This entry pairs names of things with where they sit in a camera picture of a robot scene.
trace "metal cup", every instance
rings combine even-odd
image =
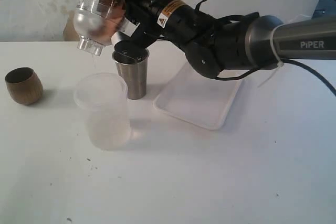
[[[128,98],[138,100],[143,98],[147,93],[147,68],[149,51],[146,54],[139,54],[138,58],[128,56],[127,49],[122,52],[115,51],[113,59],[117,65],[119,76],[121,76],[128,86]]]

